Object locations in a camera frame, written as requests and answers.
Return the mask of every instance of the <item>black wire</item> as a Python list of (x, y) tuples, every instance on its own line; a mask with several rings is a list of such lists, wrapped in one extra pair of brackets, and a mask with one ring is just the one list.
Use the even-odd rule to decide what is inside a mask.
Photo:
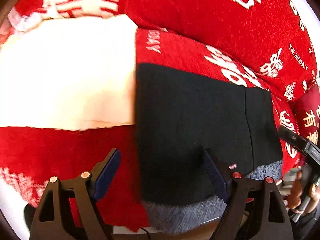
[(144, 228), (141, 228), (141, 229), (142, 229), (143, 231), (147, 232), (148, 239), (151, 240), (151, 236), (150, 236), (149, 232), (148, 232), (146, 229), (144, 229)]

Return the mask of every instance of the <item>gray fabric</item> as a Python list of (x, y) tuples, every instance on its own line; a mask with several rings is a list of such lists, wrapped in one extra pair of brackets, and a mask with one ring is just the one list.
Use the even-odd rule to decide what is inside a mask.
[[(263, 180), (266, 176), (281, 178), (282, 160), (263, 165), (246, 175), (250, 179)], [(201, 223), (221, 217), (226, 204), (216, 195), (202, 202), (187, 206), (168, 206), (144, 202), (152, 227), (168, 234), (181, 234), (196, 228)]]

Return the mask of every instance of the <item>human hand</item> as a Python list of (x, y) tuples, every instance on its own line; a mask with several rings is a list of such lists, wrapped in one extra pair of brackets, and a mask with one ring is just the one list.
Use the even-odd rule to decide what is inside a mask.
[[(301, 204), (300, 196), (302, 195), (302, 192), (303, 192), (303, 188), (300, 182), (301, 178), (302, 178), (302, 171), (299, 171), (297, 174), (297, 178), (293, 183), (291, 193), (289, 196), (287, 196), (287, 199), (286, 199), (288, 201), (287, 207), (293, 211), (295, 211), (295, 208)], [(302, 216), (311, 213), (318, 205), (320, 200), (320, 187), (317, 187), (315, 184), (312, 184), (309, 189), (309, 196), (311, 198), (310, 203), (305, 209)]]

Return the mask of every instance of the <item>blue gripper pad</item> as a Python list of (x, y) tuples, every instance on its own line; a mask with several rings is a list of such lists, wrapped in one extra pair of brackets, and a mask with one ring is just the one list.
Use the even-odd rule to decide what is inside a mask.
[(223, 199), (225, 203), (228, 203), (228, 200), (230, 199), (228, 183), (226, 181), (226, 179), (230, 179), (228, 171), (224, 174), (224, 167), (221, 167), (221, 163), (219, 163), (213, 156), (210, 156), (207, 149), (203, 151), (203, 160), (212, 185), (216, 189), (217, 196)]
[(121, 162), (121, 153), (118, 149), (112, 149), (104, 161), (97, 163), (91, 171), (89, 195), (97, 202), (103, 198), (109, 185), (116, 174)]

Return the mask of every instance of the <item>black fabric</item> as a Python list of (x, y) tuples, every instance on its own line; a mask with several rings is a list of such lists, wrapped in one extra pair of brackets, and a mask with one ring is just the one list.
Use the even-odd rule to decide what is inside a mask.
[(144, 200), (187, 205), (214, 195), (203, 148), (243, 174), (282, 159), (268, 91), (148, 63), (136, 75)]
[(24, 207), (24, 220), (26, 222), (26, 225), (29, 229), (29, 231), (31, 230), (31, 225), (32, 225), (32, 221), (33, 221), (33, 217), (35, 216), (36, 213), (36, 208), (31, 206), (30, 204), (27, 204)]
[(293, 232), (293, 239), (294, 240), (304, 240), (309, 235), (311, 229), (315, 226), (317, 219), (316, 219), (317, 210), (313, 210), (313, 212), (301, 216), (297, 223), (291, 222), (292, 232)]
[(313, 228), (311, 229), (310, 233), (308, 233), (308, 236), (305, 238), (306, 240), (319, 240), (319, 236), (320, 236), (320, 212), (319, 212), (319, 209), (317, 209), (316, 215), (313, 218), (313, 220), (316, 223), (313, 226)]

